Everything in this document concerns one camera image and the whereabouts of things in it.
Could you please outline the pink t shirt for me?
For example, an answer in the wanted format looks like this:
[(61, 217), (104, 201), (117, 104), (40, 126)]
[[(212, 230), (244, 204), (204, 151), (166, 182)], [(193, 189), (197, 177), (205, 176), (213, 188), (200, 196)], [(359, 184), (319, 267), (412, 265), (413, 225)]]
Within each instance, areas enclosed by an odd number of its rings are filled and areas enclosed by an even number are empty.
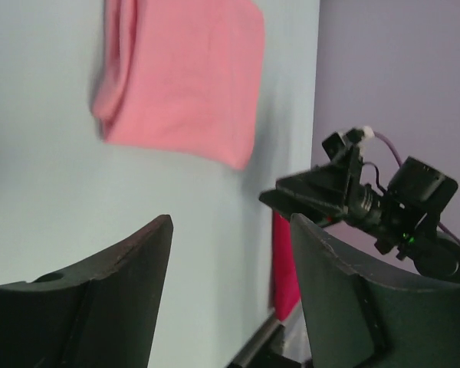
[(110, 144), (244, 169), (265, 51), (252, 1), (107, 1), (92, 112)]

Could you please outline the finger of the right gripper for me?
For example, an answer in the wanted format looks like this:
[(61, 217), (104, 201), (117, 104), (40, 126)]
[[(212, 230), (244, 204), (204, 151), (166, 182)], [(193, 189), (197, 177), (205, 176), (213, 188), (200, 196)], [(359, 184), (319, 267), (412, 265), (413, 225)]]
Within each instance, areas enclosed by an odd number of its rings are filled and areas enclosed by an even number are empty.
[(323, 166), (279, 179), (276, 189), (325, 215), (346, 215), (360, 175), (360, 149), (350, 147)]
[(288, 222), (293, 214), (302, 214), (318, 226), (332, 226), (342, 222), (340, 218), (326, 216), (276, 189), (261, 192), (258, 199)]

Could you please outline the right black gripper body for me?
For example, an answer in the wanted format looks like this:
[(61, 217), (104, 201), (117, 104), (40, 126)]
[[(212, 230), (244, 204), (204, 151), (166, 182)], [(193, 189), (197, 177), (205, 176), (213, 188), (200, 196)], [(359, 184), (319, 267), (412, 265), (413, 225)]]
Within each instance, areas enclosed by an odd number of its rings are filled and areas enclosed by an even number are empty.
[(425, 200), (419, 191), (390, 186), (383, 195), (371, 185), (360, 185), (349, 202), (345, 222), (375, 238), (375, 248), (389, 253), (416, 253), (416, 227), (423, 218)]

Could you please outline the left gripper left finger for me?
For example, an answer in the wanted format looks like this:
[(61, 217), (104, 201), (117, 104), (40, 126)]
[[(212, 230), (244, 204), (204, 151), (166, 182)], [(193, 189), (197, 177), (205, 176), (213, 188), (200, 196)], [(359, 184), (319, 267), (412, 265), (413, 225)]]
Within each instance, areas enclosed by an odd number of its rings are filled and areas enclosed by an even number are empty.
[(145, 367), (173, 221), (160, 215), (32, 282), (0, 285), (0, 367)]

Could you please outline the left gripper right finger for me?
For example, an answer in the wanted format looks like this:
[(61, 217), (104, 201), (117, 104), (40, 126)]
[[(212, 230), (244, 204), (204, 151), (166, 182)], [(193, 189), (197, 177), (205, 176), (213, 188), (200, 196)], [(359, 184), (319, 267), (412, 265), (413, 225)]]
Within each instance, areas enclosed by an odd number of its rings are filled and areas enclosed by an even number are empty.
[(315, 367), (460, 368), (460, 284), (387, 264), (291, 217)]

